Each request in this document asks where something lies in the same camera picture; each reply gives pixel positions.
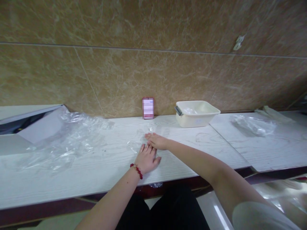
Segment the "white table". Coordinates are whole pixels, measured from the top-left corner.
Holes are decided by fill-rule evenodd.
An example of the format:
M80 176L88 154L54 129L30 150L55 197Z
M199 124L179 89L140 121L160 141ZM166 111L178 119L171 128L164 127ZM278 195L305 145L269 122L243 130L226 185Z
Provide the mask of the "white table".
M230 143L258 172L307 166L307 116L300 112L282 112L296 121L278 124L274 134L250 135L229 120L233 114L215 116L210 125ZM257 113L237 113L263 119Z
M181 128L175 115L158 116L153 120L135 117L110 121L115 122L113 129L102 131L107 145L100 151L77 159L70 169L57 175L51 175L46 170L37 171L36 168L17 172L8 165L18 161L19 154L0 157L0 209L108 191L136 157L128 149L127 142L135 141L140 145L145 141L140 141L142 134L149 129L205 151L234 169L250 166L211 126ZM160 165L145 175L139 185L197 176L169 151L158 151L157 154L162 157Z

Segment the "black pants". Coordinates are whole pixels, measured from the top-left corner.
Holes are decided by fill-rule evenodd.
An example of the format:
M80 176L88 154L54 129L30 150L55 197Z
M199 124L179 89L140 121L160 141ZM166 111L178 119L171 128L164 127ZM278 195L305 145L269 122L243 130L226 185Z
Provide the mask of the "black pants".
M172 187L149 210L144 199L133 195L116 227L122 229L210 229L189 187Z

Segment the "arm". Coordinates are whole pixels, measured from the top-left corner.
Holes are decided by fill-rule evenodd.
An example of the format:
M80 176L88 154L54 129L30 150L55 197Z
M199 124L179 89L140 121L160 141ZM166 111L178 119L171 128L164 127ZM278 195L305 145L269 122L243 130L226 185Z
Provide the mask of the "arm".
M230 220L235 206L242 202L254 201L270 205L244 178L219 159L155 133L145 134L145 138L153 147L170 151L208 181Z
M154 170L161 157L155 158L156 149L142 145L135 164L144 175ZM115 229L137 184L140 175L135 168L130 168L114 187L91 209L78 224L81 229Z

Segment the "white plastic basin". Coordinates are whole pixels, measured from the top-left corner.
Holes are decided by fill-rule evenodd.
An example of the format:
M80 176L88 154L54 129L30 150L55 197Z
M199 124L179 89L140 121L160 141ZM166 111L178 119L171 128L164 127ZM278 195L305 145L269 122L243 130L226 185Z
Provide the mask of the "white plastic basin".
M206 101L176 103L176 119L183 128L206 126L221 111Z

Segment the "white cloth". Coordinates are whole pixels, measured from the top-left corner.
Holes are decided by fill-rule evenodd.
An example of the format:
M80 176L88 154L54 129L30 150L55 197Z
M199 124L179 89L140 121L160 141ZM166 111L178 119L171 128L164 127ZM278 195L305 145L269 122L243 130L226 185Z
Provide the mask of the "white cloth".
M232 225L235 230L300 230L277 209L257 202L238 204L232 214Z

